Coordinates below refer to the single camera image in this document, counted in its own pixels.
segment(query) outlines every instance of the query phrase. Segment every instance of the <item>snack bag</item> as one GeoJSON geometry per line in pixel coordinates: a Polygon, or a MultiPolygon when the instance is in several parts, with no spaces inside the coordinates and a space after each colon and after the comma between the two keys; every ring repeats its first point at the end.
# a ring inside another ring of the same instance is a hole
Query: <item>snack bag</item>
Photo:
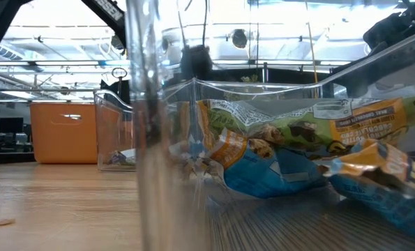
{"type": "Polygon", "coordinates": [[[201,162],[225,187],[257,198],[288,195],[327,183],[316,164],[305,156],[228,129],[201,162]]]}
{"type": "MultiPolygon", "coordinates": [[[[272,101],[265,103],[268,111],[277,100],[272,101]]],[[[264,108],[251,107],[224,100],[198,101],[198,124],[205,149],[211,150],[222,129],[227,128],[249,138],[302,151],[310,159],[344,155],[362,139],[380,139],[403,151],[415,151],[415,144],[411,144],[415,142],[415,97],[326,99],[318,100],[312,107],[270,115],[265,114],[264,108]]]]}
{"type": "Polygon", "coordinates": [[[395,147],[363,140],[325,173],[335,190],[415,236],[415,162],[395,147]]]}

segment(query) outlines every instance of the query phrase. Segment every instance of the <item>wood grain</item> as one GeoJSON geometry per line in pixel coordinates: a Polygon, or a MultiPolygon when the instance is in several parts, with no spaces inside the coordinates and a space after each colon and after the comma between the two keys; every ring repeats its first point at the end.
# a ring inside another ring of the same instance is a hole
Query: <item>wood grain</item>
{"type": "Polygon", "coordinates": [[[0,250],[141,250],[135,173],[0,165],[0,250]]]}

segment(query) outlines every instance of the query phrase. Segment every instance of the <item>desk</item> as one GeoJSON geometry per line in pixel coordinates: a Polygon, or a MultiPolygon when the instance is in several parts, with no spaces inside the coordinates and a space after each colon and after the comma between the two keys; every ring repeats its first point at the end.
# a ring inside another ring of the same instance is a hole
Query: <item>desk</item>
{"type": "Polygon", "coordinates": [[[94,165],[0,165],[4,250],[141,250],[135,173],[94,165]]]}

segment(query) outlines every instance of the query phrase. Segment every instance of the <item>ceiling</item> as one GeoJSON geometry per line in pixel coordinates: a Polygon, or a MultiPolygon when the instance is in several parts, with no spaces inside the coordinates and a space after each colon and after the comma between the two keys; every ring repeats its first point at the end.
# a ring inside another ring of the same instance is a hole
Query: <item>ceiling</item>
{"type": "MultiPolygon", "coordinates": [[[[190,0],[179,0],[184,9],[190,0]]],[[[302,1],[210,0],[206,44],[211,58],[222,65],[246,65],[248,59],[284,65],[312,64],[310,38],[315,60],[327,67],[360,59],[370,52],[362,35],[377,21],[401,12],[400,1],[373,0],[373,5],[357,1],[314,1],[305,8],[302,1]],[[229,39],[233,30],[243,29],[249,37],[244,49],[229,39]]],[[[118,0],[126,9],[126,0],[118,0]]],[[[159,29],[169,42],[163,62],[177,64],[181,57],[181,30],[175,0],[160,1],[159,29]]],[[[189,45],[202,42],[204,1],[193,0],[181,16],[189,45]]],[[[0,61],[113,61],[126,59],[111,46],[114,32],[78,0],[34,0],[23,5],[0,44],[0,61]]],[[[0,65],[0,88],[97,89],[100,80],[116,81],[113,67],[41,66],[39,69],[0,65]]],[[[71,99],[91,98],[91,93],[72,93],[71,99]]],[[[69,99],[55,93],[53,98],[69,99]]]]}

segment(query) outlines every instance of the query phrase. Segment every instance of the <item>wooden table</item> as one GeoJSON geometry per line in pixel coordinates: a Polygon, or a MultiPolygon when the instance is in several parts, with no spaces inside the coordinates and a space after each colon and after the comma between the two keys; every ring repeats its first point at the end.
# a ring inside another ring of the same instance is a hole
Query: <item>wooden table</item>
{"type": "Polygon", "coordinates": [[[135,173],[94,165],[0,165],[4,250],[141,250],[135,173]]]}

